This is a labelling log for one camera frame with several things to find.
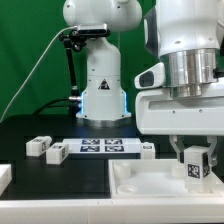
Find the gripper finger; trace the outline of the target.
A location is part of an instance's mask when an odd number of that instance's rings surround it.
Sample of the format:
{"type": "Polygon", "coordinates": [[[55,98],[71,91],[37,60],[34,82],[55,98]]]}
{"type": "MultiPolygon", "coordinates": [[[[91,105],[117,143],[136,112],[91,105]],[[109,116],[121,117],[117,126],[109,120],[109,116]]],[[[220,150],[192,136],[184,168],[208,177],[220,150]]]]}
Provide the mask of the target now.
{"type": "Polygon", "coordinates": [[[169,136],[169,142],[176,152],[177,155],[177,160],[180,163],[184,162],[184,144],[183,144],[183,137],[182,136],[177,136],[177,135],[170,135],[169,136]]]}
{"type": "Polygon", "coordinates": [[[216,136],[207,137],[207,143],[209,144],[208,161],[211,166],[217,165],[217,152],[216,152],[217,142],[218,142],[218,139],[216,136]]]}

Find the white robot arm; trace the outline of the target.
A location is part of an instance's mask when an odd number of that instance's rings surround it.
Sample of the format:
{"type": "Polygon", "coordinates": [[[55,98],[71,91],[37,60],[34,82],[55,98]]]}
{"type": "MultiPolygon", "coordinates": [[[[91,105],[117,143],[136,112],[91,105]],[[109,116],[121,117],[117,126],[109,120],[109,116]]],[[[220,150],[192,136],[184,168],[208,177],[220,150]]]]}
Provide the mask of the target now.
{"type": "Polygon", "coordinates": [[[177,152],[183,136],[205,136],[216,165],[215,145],[224,136],[224,73],[217,68],[224,0],[156,0],[148,13],[138,0],[66,0],[63,16],[73,48],[87,51],[79,118],[102,124],[126,117],[120,52],[106,37],[142,25],[146,49],[159,61],[135,78],[139,131],[168,136],[177,152]]]}

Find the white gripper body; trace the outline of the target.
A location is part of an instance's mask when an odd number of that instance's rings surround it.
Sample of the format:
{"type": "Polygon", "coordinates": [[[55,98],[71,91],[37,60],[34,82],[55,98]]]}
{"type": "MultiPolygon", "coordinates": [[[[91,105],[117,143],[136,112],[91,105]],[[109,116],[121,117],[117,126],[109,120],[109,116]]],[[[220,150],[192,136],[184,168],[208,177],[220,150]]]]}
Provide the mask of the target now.
{"type": "Polygon", "coordinates": [[[172,99],[167,89],[141,91],[135,110],[144,135],[224,136],[224,96],[218,92],[172,99]]]}

